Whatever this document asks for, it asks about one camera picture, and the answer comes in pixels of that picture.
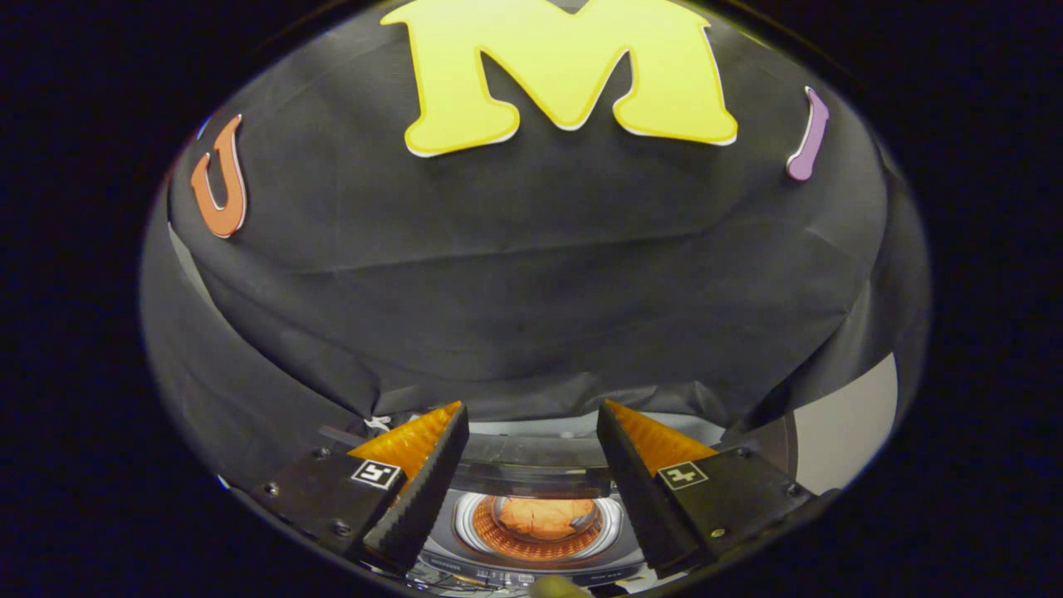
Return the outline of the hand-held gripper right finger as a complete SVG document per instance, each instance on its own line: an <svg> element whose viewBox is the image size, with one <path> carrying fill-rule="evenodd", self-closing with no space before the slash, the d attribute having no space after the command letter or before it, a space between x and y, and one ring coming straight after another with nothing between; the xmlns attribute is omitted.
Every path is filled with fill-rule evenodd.
<svg viewBox="0 0 1063 598"><path fill-rule="evenodd" d="M657 574L743 559L819 510L816 493L759 452L720 452L618 401L600 406L596 434Z"/></svg>

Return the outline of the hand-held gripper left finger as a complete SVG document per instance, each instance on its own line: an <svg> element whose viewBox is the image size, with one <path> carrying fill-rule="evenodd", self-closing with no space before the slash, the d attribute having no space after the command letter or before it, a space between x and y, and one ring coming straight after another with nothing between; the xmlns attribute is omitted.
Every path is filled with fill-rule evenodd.
<svg viewBox="0 0 1063 598"><path fill-rule="evenodd" d="M316 448L249 496L323 552L406 574L440 514L467 440L468 410L452 401L345 452Z"/></svg>

